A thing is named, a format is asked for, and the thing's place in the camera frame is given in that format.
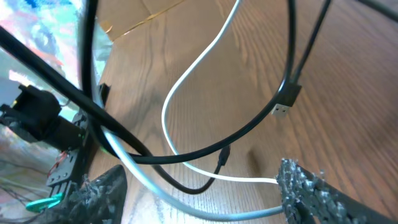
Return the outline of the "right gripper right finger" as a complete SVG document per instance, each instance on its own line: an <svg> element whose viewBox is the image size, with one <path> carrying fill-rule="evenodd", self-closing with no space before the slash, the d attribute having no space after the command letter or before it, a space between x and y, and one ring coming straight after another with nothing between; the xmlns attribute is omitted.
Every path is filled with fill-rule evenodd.
<svg viewBox="0 0 398 224"><path fill-rule="evenodd" d="M291 159L282 159L276 181L287 223L397 223L340 192Z"/></svg>

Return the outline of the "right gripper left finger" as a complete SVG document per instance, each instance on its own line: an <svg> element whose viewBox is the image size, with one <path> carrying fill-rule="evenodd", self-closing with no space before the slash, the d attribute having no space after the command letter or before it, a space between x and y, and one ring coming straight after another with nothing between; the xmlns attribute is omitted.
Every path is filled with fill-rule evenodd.
<svg viewBox="0 0 398 224"><path fill-rule="evenodd" d="M47 223L120 224L127 194L124 167L116 165L46 211Z"/></svg>

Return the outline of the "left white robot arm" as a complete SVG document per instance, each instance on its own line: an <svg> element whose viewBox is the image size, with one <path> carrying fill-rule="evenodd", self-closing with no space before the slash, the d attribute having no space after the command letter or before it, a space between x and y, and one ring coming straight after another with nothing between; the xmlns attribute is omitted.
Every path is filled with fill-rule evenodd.
<svg viewBox="0 0 398 224"><path fill-rule="evenodd" d="M1 162L45 174L49 194L67 197L83 185L95 142L84 111L61 112L51 92L1 79Z"/></svg>

